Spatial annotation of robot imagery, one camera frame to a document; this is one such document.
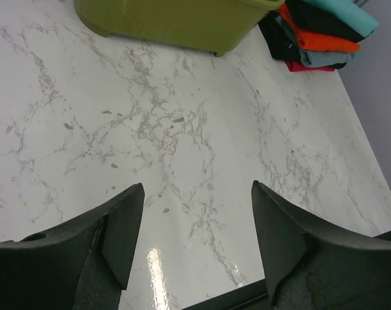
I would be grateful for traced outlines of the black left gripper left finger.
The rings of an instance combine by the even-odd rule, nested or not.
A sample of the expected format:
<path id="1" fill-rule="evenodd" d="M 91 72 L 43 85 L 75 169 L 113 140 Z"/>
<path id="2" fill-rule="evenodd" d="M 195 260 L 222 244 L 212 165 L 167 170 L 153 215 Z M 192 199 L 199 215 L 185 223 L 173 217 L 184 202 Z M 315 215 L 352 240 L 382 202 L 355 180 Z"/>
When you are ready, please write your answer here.
<path id="1" fill-rule="evenodd" d="M 144 199 L 137 183 L 62 224 L 0 242 L 0 309 L 117 309 Z"/>

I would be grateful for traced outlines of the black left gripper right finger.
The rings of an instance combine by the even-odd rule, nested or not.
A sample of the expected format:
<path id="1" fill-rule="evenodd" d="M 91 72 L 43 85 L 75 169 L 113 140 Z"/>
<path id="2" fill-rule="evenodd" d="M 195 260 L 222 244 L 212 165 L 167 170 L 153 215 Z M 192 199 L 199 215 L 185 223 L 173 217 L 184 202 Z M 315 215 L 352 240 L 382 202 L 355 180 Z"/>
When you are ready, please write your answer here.
<path id="1" fill-rule="evenodd" d="M 252 185 L 271 309 L 391 309 L 391 231 L 365 236 Z"/>

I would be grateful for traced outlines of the crimson folded t shirt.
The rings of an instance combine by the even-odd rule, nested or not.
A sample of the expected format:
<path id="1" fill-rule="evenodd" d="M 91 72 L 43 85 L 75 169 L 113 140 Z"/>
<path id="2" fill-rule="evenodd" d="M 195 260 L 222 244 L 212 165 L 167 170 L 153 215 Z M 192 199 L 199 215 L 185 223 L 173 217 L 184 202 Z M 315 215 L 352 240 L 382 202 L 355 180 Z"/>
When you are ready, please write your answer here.
<path id="1" fill-rule="evenodd" d="M 308 71 L 323 71 L 334 72 L 335 68 L 332 67 L 306 67 L 300 62 L 285 61 L 285 65 L 290 72 L 308 72 Z"/>

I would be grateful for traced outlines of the grey folded t shirt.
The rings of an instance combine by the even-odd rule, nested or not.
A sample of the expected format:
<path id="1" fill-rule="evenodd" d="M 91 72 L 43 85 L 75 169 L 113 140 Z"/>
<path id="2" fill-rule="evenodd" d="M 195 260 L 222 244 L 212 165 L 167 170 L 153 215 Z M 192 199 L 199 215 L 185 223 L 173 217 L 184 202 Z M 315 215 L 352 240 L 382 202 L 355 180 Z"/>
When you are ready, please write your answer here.
<path id="1" fill-rule="evenodd" d="M 287 38 L 298 49 L 301 63 L 310 68 L 332 66 L 336 64 L 346 64 L 353 61 L 357 57 L 357 52 L 314 52 L 311 50 L 303 50 L 299 47 L 295 34 L 291 26 L 281 17 L 276 18 L 276 23 L 284 30 Z"/>

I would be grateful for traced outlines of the black bottom folded t shirt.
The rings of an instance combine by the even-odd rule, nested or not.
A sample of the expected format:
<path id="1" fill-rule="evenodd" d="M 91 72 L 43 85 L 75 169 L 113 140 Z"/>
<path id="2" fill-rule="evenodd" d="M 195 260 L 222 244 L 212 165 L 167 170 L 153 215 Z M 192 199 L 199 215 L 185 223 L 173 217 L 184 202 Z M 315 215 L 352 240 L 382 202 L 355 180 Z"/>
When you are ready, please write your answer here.
<path id="1" fill-rule="evenodd" d="M 298 49 L 287 38 L 284 30 L 276 23 L 276 18 L 281 17 L 277 12 L 270 12 L 259 23 L 259 28 L 265 38 L 270 54 L 278 61 L 296 61 L 301 63 Z M 343 68 L 346 64 L 336 64 L 332 67 L 336 70 Z"/>

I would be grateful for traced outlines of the black folded t shirt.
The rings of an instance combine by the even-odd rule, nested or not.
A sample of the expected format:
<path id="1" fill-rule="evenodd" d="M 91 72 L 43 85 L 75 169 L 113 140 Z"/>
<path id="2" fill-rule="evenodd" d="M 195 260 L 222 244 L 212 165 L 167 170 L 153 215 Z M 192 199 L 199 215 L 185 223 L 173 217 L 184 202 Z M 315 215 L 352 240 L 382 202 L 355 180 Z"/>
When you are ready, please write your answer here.
<path id="1" fill-rule="evenodd" d="M 316 6 L 299 0 L 287 0 L 285 5 L 295 25 L 302 30 L 340 37 L 354 43 L 365 39 L 333 14 Z"/>
<path id="2" fill-rule="evenodd" d="M 277 12 L 270 12 L 259 23 L 259 28 L 265 38 L 270 54 L 278 61 L 296 61 L 301 63 L 298 49 L 287 38 L 284 30 L 276 23 L 276 18 L 281 17 Z M 336 64 L 332 67 L 336 70 L 343 68 L 346 64 Z"/>

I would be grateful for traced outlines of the orange folded t shirt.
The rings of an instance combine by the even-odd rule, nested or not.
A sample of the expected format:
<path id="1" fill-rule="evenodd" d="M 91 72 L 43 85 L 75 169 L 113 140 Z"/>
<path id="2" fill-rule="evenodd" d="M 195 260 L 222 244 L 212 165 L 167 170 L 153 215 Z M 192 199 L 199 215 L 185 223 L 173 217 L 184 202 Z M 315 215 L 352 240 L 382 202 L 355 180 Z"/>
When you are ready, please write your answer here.
<path id="1" fill-rule="evenodd" d="M 286 4 L 277 9 L 283 21 L 293 30 L 298 45 L 314 52 L 357 52 L 361 46 L 349 40 L 300 29 L 293 21 Z"/>

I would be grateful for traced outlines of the teal folded t shirt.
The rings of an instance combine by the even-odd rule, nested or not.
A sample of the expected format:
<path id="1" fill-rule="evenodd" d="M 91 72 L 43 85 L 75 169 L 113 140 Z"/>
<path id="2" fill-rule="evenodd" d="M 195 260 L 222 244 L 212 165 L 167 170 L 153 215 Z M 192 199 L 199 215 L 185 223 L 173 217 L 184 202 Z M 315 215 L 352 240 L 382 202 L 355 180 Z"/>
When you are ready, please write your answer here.
<path id="1" fill-rule="evenodd" d="M 306 3 L 331 13 L 363 37 L 373 34 L 379 22 L 350 0 L 306 0 Z"/>

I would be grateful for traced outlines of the olive green plastic bin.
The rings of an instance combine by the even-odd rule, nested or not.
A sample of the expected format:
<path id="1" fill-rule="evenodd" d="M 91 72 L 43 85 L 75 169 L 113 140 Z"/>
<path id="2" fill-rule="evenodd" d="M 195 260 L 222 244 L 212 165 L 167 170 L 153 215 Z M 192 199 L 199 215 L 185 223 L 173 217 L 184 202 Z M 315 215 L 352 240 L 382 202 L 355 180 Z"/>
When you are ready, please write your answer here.
<path id="1" fill-rule="evenodd" d="M 75 10 L 94 33 L 129 36 L 215 53 L 233 50 L 282 1 L 77 0 Z"/>

